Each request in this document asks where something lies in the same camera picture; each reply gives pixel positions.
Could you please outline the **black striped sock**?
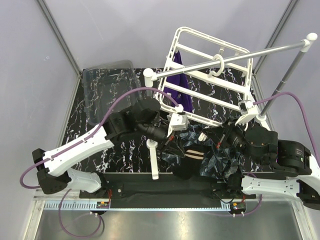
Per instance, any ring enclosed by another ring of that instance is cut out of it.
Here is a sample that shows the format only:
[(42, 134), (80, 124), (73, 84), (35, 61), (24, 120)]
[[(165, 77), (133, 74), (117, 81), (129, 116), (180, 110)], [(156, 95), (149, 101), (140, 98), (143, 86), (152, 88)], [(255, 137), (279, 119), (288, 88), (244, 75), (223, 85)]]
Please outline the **black striped sock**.
[(188, 146), (184, 148), (185, 157), (180, 158), (178, 163), (172, 167), (174, 176), (188, 180), (194, 176), (200, 175), (200, 167), (204, 160), (204, 148), (199, 145)]

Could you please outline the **purple sock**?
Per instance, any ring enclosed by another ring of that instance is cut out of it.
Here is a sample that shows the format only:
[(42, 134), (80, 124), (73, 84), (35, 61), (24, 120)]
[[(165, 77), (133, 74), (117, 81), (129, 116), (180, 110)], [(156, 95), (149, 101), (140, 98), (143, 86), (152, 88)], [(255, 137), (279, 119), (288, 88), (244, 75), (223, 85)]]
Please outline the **purple sock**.
[[(179, 51), (175, 52), (173, 55), (173, 62), (178, 63), (180, 65), (183, 64), (181, 54)], [(190, 89), (188, 85), (188, 80), (187, 77), (184, 73), (180, 73), (177, 75), (172, 75), (166, 78), (167, 83), (171, 83), (174, 85), (177, 85), (179, 87), (185, 88), (185, 89)], [(192, 99), (191, 96), (179, 92), (177, 90), (171, 89), (171, 88), (164, 88), (164, 92), (167, 93), (168, 95), (170, 94), (171, 97), (180, 105), (183, 106), (184, 111), (191, 113), (193, 111), (193, 105), (192, 105)]]

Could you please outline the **white clip sock hanger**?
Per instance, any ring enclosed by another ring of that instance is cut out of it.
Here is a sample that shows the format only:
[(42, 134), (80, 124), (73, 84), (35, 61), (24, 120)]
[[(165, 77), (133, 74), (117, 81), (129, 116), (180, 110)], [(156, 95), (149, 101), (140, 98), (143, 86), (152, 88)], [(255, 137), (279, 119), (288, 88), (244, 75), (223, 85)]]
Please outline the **white clip sock hanger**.
[(233, 116), (245, 125), (259, 114), (252, 103), (254, 58), (249, 50), (190, 27), (174, 34), (163, 71), (143, 71), (145, 85), (158, 84), (154, 98), (172, 115), (183, 110), (189, 121), (217, 127)]

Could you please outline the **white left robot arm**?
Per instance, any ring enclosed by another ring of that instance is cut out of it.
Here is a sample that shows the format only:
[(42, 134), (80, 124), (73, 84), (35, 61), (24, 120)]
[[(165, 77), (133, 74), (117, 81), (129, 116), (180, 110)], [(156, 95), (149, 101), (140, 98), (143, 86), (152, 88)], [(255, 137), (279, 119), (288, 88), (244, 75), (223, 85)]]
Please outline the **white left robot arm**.
[(158, 180), (157, 150), (169, 149), (169, 145), (175, 139), (175, 133), (188, 127), (188, 117), (182, 105), (175, 108), (167, 122), (157, 126), (160, 111), (161, 105), (156, 99), (142, 99), (133, 106), (111, 113), (102, 125), (96, 125), (89, 132), (65, 145), (50, 151), (40, 148), (34, 150), (32, 157), (43, 193), (51, 195), (72, 189), (103, 198), (108, 193), (109, 185), (102, 174), (78, 171), (72, 166), (138, 135), (147, 138), (151, 177)]

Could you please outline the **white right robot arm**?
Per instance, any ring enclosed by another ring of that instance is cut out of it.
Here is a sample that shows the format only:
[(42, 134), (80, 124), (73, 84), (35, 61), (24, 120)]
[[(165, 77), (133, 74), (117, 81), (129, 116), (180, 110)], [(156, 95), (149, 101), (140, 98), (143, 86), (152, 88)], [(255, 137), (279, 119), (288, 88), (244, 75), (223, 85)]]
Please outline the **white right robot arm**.
[(226, 180), (230, 197), (275, 195), (299, 199), (305, 207), (319, 210), (320, 159), (303, 144), (279, 139), (277, 132), (260, 125), (242, 130), (231, 119), (220, 126), (204, 128), (202, 134), (218, 152), (235, 151), (282, 178), (258, 178), (237, 170)]

